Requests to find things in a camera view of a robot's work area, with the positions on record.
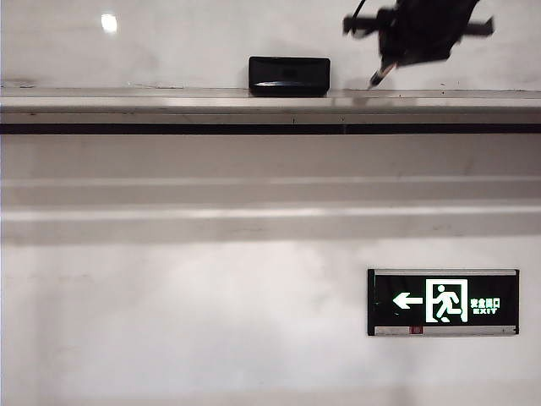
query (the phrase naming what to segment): white arrow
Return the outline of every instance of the white arrow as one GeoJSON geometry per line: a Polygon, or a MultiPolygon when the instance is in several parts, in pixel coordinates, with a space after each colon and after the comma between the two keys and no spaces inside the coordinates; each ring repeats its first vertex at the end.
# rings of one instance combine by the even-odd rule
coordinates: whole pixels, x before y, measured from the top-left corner
{"type": "Polygon", "coordinates": [[[393,299],[393,302],[395,302],[396,305],[401,309],[410,309],[408,305],[423,304],[423,298],[408,298],[409,295],[409,292],[402,292],[393,299]]]}

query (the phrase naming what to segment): black box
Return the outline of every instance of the black box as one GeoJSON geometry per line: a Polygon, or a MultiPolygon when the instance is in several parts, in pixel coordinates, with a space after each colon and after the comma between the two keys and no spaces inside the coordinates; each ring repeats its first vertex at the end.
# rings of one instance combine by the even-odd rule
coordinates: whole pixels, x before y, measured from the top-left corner
{"type": "Polygon", "coordinates": [[[256,96],[323,96],[330,83],[328,58],[249,59],[249,88],[256,96]]]}

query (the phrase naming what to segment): cable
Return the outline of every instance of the cable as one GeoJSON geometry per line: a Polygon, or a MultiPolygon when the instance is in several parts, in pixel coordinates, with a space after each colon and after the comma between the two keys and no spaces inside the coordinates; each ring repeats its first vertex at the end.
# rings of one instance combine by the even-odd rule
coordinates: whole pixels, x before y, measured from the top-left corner
{"type": "MultiPolygon", "coordinates": [[[[353,18],[352,18],[353,22],[355,22],[355,19],[357,18],[358,14],[361,11],[361,8],[363,8],[363,5],[365,3],[366,3],[366,0],[361,0],[361,3],[358,4],[357,9],[355,10],[355,13],[353,13],[353,18]]],[[[355,34],[355,32],[357,32],[357,29],[354,26],[353,26],[352,32],[353,32],[353,34],[355,34]]]]}
{"type": "Polygon", "coordinates": [[[366,3],[366,0],[361,0],[361,3],[358,4],[357,9],[355,10],[355,13],[353,13],[353,19],[356,19],[358,14],[361,11],[361,8],[363,8],[363,5],[366,3]]]}

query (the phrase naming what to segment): emergency exit sign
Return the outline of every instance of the emergency exit sign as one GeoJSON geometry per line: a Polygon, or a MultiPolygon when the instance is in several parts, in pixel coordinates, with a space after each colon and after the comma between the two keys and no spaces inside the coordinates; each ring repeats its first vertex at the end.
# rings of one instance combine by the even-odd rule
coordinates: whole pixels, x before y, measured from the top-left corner
{"type": "Polygon", "coordinates": [[[368,274],[370,336],[518,334],[518,270],[368,274]]]}

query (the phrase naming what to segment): white wall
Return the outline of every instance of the white wall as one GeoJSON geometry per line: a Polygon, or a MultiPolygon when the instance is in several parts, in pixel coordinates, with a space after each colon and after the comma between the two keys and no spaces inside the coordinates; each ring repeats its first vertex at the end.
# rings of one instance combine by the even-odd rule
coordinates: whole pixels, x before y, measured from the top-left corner
{"type": "MultiPolygon", "coordinates": [[[[369,0],[375,13],[392,0],[369,0]]],[[[377,39],[342,36],[356,0],[2,0],[5,85],[246,87],[251,55],[332,60],[333,88],[366,88],[377,39]],[[118,32],[101,28],[117,16],[118,32]]],[[[488,40],[466,39],[448,63],[404,68],[383,89],[541,90],[538,0],[482,0],[488,40]]]]}
{"type": "Polygon", "coordinates": [[[3,405],[537,405],[540,152],[5,135],[3,405]],[[521,334],[367,337],[371,266],[520,268],[521,334]]]}

